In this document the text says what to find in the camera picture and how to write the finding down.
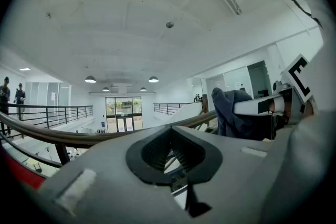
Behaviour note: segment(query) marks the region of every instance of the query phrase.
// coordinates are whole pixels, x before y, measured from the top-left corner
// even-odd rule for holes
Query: doorway
[[[133,131],[133,118],[118,118],[117,119],[117,128],[118,132]]]
[[[141,97],[106,97],[106,120],[109,133],[141,130]]]
[[[247,69],[251,79],[253,98],[257,99],[271,95],[272,88],[265,61],[247,66]]]

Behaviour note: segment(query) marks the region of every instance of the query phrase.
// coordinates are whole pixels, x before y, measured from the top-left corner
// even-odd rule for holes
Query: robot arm
[[[304,113],[305,107],[311,97],[311,92],[304,86],[304,78],[300,75],[307,63],[305,57],[299,55],[284,70],[281,81],[273,84],[273,95],[235,103],[233,112],[250,116],[284,115],[288,118],[288,124],[297,124],[304,114],[307,115]]]

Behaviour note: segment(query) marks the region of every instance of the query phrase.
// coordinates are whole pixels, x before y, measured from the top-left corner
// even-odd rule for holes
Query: glass partition
[[[132,97],[117,97],[115,107],[116,114],[132,114]]]
[[[141,97],[106,97],[106,119],[109,133],[141,130]]]
[[[115,115],[115,103],[116,99],[114,97],[106,97],[106,116]]]
[[[141,97],[132,97],[133,113],[141,113]]]

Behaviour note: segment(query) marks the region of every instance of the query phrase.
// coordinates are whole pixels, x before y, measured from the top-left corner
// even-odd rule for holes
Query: railing
[[[193,103],[155,103],[154,111],[163,113],[166,115],[173,115],[177,110],[179,110],[185,104],[193,104]]]
[[[199,125],[202,125],[203,123],[208,123],[210,120],[216,118],[216,113],[215,111],[208,112],[205,114],[200,114],[198,116],[195,116],[193,118],[183,120],[183,121],[178,121],[169,124],[170,126],[178,125],[178,126],[185,126],[185,127],[190,127],[190,128],[195,128]],[[17,131],[20,135],[27,135],[32,138],[35,138],[40,141],[44,141],[47,143],[55,144],[60,163],[59,162],[54,162],[49,159],[42,158],[40,156],[37,156],[36,154],[33,154],[23,148],[21,148],[19,145],[13,143],[0,133],[1,138],[5,140],[9,145],[11,145],[13,148],[16,150],[20,151],[21,153],[25,154],[26,156],[35,159],[41,163],[50,165],[55,168],[60,168],[62,165],[66,164],[67,162],[70,161],[69,156],[66,151],[66,146],[68,147],[74,147],[74,148],[90,148],[93,145],[96,145],[102,141],[106,141],[109,139],[114,139],[117,137],[121,136],[126,136],[132,133],[136,133],[142,130],[135,130],[135,131],[129,131],[129,132],[123,132],[123,133],[104,133],[104,134],[82,134],[82,133],[71,133],[71,132],[62,132],[62,131],[56,131],[48,128],[40,128],[39,126],[35,125],[30,125],[26,124],[26,121],[20,121],[12,116],[8,116],[2,112],[0,112],[0,121],[2,121],[4,124],[9,126],[11,129]]]
[[[20,121],[30,123],[32,125],[40,125],[40,127],[51,128],[56,125],[68,124],[82,118],[92,116],[92,106],[49,106],[49,105],[24,105],[24,104],[6,104],[1,106],[8,108],[16,108],[14,115]],[[20,134],[11,135],[7,138],[20,136]]]

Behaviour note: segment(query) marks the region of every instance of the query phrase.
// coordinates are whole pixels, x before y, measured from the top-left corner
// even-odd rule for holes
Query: blue cloth
[[[218,118],[219,135],[251,140],[270,137],[270,116],[245,116],[233,113],[235,103],[252,99],[248,93],[240,90],[223,92],[220,88],[215,88],[211,97]]]

